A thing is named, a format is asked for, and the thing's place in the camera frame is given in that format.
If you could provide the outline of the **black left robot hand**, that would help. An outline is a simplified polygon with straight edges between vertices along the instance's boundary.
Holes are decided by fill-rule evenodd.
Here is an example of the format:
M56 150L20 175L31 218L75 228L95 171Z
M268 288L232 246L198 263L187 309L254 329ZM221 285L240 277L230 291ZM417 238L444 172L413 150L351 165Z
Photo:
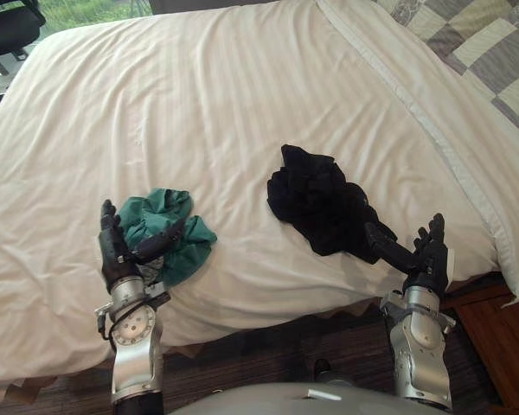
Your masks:
M101 273L109 294L121 279L141 277L139 265L146 265L173 248L183 236L185 220L180 219L159 233L142 240L134 249L127 245L120 222L115 206L106 199L100 209L98 240L102 255Z

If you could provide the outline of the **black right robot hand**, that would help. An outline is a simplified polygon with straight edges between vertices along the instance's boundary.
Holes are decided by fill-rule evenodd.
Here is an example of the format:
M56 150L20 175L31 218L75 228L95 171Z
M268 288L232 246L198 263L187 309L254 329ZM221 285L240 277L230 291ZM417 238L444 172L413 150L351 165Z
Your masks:
M440 299L449 284L447 275L448 248L445 245L445 218L436 213L429 221L428 229L418 229L414 251L385 235L375 224L364 226L368 246L393 268L407 275L402 285L406 291L413 286L426 288Z

